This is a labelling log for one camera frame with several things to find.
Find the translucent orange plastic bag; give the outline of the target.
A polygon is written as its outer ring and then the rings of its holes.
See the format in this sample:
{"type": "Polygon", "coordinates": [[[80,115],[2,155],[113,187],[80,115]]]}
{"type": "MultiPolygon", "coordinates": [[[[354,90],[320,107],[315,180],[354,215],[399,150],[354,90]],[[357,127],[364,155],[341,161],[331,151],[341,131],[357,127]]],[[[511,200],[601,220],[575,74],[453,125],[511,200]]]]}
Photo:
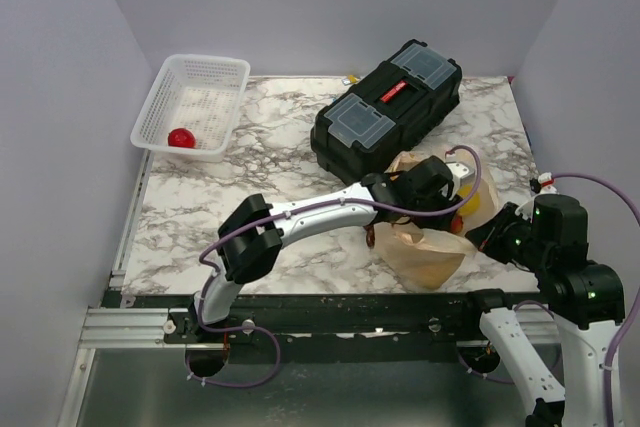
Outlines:
{"type": "Polygon", "coordinates": [[[401,278],[410,290],[439,289],[462,265],[476,254],[476,248],[464,237],[466,232],[489,221],[499,210],[494,179],[485,163],[481,164],[478,190],[479,210],[461,218],[464,229],[454,235],[446,230],[421,228],[408,219],[397,223],[374,225],[376,242],[373,251],[401,278]]]}

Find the red yellow fake fruits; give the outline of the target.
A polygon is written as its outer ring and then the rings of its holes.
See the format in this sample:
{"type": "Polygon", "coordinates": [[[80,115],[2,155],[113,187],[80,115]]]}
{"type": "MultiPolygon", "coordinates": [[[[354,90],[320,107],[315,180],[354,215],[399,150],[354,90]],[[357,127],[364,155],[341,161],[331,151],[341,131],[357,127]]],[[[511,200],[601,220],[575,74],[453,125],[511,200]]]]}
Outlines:
{"type": "Polygon", "coordinates": [[[454,216],[449,226],[449,232],[454,235],[458,235],[463,231],[463,229],[464,229],[463,219],[458,215],[454,216]]]}

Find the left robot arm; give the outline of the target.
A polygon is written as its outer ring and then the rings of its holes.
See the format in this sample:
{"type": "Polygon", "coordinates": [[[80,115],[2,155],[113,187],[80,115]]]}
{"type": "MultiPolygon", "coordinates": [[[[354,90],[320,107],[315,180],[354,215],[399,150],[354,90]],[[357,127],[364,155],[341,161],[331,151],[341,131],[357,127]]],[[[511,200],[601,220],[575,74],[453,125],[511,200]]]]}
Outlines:
{"type": "Polygon", "coordinates": [[[473,168],[431,156],[407,171],[374,173],[341,190],[295,202],[247,197],[218,229],[218,240],[199,261],[212,268],[187,329],[201,342],[214,340],[242,288],[268,275],[282,249],[346,227],[420,219],[447,229],[473,168]]]}

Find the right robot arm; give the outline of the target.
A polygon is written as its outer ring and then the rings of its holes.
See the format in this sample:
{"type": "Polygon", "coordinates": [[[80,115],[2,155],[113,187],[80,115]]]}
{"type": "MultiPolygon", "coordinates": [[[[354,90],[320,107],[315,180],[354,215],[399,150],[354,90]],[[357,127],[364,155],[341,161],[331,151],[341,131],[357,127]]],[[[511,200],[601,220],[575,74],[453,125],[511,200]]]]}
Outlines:
{"type": "Polygon", "coordinates": [[[514,382],[528,426],[621,426],[617,359],[625,318],[615,271],[588,259],[588,214],[578,200],[541,194],[528,207],[507,203],[466,234],[487,257],[534,274],[558,329],[563,378],[551,373],[499,290],[474,292],[460,314],[469,337],[486,337],[514,382]]]}

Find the yellow fake lemon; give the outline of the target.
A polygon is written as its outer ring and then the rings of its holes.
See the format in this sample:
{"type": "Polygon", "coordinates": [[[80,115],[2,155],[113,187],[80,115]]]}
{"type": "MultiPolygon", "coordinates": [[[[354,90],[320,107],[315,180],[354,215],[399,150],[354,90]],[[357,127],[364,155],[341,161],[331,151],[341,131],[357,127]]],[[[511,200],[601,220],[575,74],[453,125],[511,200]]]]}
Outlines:
{"type": "Polygon", "coordinates": [[[479,210],[481,205],[479,191],[476,191],[474,194],[471,194],[471,190],[472,190],[471,185],[465,185],[465,186],[462,186],[458,191],[458,195],[462,199],[469,197],[469,200],[462,207],[458,209],[458,215],[461,216],[462,218],[466,218],[474,215],[479,210]]]}

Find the red fake fruit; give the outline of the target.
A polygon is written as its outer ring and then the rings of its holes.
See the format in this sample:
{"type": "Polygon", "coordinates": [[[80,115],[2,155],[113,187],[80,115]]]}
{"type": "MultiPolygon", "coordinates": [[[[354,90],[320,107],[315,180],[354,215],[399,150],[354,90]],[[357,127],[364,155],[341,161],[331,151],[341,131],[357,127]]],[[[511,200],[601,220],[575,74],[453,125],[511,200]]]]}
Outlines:
{"type": "Polygon", "coordinates": [[[176,128],[168,134],[167,144],[170,147],[194,149],[196,147],[196,138],[188,129],[176,128]]]}

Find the black plastic toolbox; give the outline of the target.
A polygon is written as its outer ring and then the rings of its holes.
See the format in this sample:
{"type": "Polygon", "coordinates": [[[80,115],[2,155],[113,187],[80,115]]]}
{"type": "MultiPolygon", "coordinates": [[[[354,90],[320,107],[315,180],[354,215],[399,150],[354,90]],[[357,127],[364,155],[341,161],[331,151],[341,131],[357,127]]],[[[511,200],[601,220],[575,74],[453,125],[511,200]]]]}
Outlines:
{"type": "Polygon", "coordinates": [[[310,131],[319,166],[350,185],[384,172],[459,104],[462,69],[412,39],[320,110],[310,131]]]}

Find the black base bar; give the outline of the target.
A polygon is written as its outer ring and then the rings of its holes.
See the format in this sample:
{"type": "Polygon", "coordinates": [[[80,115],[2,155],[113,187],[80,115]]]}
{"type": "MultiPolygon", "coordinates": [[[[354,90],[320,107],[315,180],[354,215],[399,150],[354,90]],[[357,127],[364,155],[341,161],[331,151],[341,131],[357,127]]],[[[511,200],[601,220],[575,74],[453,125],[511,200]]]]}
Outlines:
{"type": "Polygon", "coordinates": [[[186,296],[108,292],[99,308],[166,308],[165,341],[196,361],[235,364],[453,362],[487,345],[472,294],[240,295],[205,332],[186,296]]]}

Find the white plastic basket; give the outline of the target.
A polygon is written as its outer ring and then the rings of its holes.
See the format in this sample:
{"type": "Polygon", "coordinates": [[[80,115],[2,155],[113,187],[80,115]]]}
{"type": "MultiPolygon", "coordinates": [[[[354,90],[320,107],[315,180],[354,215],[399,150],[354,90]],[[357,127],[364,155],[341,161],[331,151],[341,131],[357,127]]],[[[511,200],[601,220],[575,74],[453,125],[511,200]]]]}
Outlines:
{"type": "Polygon", "coordinates": [[[175,54],[162,64],[130,134],[152,152],[196,161],[223,159],[240,116],[250,64],[229,57],[175,54]],[[194,149],[170,147],[168,134],[186,128],[194,149]]]}

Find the aluminium frame rail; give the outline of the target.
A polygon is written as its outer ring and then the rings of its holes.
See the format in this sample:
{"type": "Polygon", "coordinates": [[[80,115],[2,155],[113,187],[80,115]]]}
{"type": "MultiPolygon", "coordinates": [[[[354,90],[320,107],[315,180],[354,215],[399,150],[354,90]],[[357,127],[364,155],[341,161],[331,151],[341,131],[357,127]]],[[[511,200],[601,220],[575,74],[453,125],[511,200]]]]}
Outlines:
{"type": "Polygon", "coordinates": [[[184,348],[165,341],[166,308],[89,309],[81,329],[82,349],[184,348]]]}

